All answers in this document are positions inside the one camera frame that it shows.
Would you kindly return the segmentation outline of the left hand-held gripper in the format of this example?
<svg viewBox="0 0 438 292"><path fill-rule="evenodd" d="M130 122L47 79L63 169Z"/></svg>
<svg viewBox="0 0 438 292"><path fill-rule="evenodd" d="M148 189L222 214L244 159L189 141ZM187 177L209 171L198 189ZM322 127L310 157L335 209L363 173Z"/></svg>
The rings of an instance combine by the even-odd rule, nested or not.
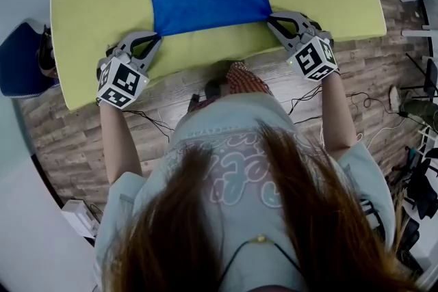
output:
<svg viewBox="0 0 438 292"><path fill-rule="evenodd" d="M160 45L157 33L135 31L118 43L121 51L109 48L97 66L97 99L118 109L132 104L150 81L146 71Z"/></svg>

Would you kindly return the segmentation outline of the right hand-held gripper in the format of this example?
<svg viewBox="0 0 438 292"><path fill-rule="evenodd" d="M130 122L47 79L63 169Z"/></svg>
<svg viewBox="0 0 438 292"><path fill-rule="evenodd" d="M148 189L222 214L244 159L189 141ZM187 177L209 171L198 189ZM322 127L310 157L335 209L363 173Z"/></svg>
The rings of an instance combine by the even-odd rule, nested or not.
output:
<svg viewBox="0 0 438 292"><path fill-rule="evenodd" d="M275 12L267 24L289 53L288 64L303 78L321 81L337 70L331 33L310 25L304 14Z"/></svg>

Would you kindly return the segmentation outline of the blue cloth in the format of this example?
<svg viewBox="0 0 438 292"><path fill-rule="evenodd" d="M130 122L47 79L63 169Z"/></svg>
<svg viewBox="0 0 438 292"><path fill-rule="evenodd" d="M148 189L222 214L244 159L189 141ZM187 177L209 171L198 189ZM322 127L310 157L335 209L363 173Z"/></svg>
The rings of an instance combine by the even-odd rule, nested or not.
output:
<svg viewBox="0 0 438 292"><path fill-rule="evenodd" d="M269 0L151 0L153 31L173 36L193 31L266 21Z"/></svg>

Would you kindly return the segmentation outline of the person's left forearm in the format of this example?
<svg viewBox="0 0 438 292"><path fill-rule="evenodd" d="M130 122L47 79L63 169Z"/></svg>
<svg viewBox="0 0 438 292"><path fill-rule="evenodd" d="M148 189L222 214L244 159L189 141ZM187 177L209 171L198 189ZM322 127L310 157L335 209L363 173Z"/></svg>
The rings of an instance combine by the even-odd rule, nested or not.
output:
<svg viewBox="0 0 438 292"><path fill-rule="evenodd" d="M141 175L136 145L123 112L110 104L99 105L107 179L115 183L125 172Z"/></svg>

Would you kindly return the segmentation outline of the person's right forearm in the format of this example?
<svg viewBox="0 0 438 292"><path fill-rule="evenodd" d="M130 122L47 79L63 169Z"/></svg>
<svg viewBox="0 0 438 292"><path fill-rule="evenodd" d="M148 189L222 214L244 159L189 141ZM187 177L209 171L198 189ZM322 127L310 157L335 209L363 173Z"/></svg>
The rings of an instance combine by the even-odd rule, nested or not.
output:
<svg viewBox="0 0 438 292"><path fill-rule="evenodd" d="M337 72L322 80L322 128L325 150L335 160L357 143L357 132Z"/></svg>

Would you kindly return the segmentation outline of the person's red checked trousers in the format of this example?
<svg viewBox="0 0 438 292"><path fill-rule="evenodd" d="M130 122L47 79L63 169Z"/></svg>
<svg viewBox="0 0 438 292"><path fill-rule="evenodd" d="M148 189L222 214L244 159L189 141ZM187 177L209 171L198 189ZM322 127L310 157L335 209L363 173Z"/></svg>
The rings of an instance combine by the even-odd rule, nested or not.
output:
<svg viewBox="0 0 438 292"><path fill-rule="evenodd" d="M216 79L221 82L221 87L223 85L228 87L229 94L263 92L272 95L269 86L257 75L253 74L249 69L244 70L238 67L232 67L230 66L230 62L225 75ZM188 106L188 113L202 109L220 98L210 100L205 98L205 100L200 101L200 96L198 94L193 94Z"/></svg>

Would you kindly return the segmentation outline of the person's left dark shoe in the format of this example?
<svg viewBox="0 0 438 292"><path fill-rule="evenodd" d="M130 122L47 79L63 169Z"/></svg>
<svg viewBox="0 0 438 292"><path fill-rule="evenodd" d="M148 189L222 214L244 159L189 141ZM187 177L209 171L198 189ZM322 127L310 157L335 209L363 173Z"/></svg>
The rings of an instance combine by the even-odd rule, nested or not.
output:
<svg viewBox="0 0 438 292"><path fill-rule="evenodd" d="M207 100L220 98L222 96L221 82L217 79L208 81L205 85L204 92Z"/></svg>

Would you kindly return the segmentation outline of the person's pale printed t-shirt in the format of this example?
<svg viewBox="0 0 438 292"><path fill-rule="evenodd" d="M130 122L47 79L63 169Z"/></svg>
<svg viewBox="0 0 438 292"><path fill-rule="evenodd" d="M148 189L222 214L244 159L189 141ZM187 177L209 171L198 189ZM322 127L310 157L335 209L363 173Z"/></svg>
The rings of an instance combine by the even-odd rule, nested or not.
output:
<svg viewBox="0 0 438 292"><path fill-rule="evenodd" d="M185 116L150 176L110 184L96 241L101 292L410 292L394 204L367 148L335 160L273 96ZM278 243L237 247L257 235Z"/></svg>

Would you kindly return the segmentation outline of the blue chair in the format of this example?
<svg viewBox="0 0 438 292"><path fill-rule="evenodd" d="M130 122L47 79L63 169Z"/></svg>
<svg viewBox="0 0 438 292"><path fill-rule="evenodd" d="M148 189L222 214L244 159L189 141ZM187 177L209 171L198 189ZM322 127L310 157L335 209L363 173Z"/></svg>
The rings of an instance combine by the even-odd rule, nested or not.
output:
<svg viewBox="0 0 438 292"><path fill-rule="evenodd" d="M51 46L51 29L39 34L27 22L0 44L0 92L9 98L39 96L60 84Z"/></svg>

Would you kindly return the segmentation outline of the grey round chair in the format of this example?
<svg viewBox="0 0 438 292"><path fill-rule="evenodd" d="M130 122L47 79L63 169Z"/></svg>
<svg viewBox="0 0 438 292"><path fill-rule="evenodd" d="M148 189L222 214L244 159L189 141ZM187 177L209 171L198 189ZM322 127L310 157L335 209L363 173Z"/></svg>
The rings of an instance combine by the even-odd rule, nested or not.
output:
<svg viewBox="0 0 438 292"><path fill-rule="evenodd" d="M426 65L424 91L429 98L438 97L438 68L429 58Z"/></svg>

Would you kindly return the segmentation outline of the black equipment pile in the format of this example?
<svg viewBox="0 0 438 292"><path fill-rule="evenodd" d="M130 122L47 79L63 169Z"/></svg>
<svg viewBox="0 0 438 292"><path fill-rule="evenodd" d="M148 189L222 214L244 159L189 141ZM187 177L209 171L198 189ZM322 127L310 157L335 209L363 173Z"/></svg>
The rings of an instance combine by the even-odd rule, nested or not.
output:
<svg viewBox="0 0 438 292"><path fill-rule="evenodd" d="M438 148L430 149L425 155L409 146L404 149L406 161L391 169L397 175L389 180L389 189L395 202L396 243L400 250L409 251L420 238L420 222L406 212L402 203L410 204L420 220L433 218L438 212L438 190L433 189L426 176L429 170L438 176L438 168L432 166L432 161L438 160Z"/></svg>

